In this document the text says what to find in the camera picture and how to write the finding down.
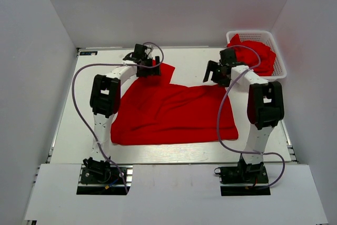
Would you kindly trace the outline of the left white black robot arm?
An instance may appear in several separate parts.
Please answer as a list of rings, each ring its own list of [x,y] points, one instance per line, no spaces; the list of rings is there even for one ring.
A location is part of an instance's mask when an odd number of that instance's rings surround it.
[[[98,74],[94,77],[90,107],[94,117],[93,150],[96,153],[101,153],[104,158],[109,159],[107,151],[111,146],[111,125],[120,108],[121,86],[133,76],[160,76],[161,63],[159,56],[138,62],[125,57],[121,66],[105,75]]]

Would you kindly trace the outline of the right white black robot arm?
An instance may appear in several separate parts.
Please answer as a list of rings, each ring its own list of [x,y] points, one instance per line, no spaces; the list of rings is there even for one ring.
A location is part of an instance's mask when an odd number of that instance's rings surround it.
[[[240,162],[243,165],[238,168],[238,177],[244,182],[250,182],[256,177],[257,170],[262,166],[270,134],[278,122],[284,118],[282,85],[278,81],[269,82],[260,77],[247,65],[230,66],[209,61],[204,82],[208,81],[210,74],[212,74],[211,80],[213,82],[227,88],[217,113],[216,134],[218,140],[227,150],[240,154]],[[222,107],[234,84],[238,84],[248,91],[247,118],[251,125],[243,151],[229,148],[222,142],[220,136]]]

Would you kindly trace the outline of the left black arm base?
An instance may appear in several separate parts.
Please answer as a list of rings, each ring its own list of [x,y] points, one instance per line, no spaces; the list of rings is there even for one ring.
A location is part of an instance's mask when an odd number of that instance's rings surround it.
[[[117,169],[107,161],[83,160],[77,195],[127,195],[131,187],[133,167]]]

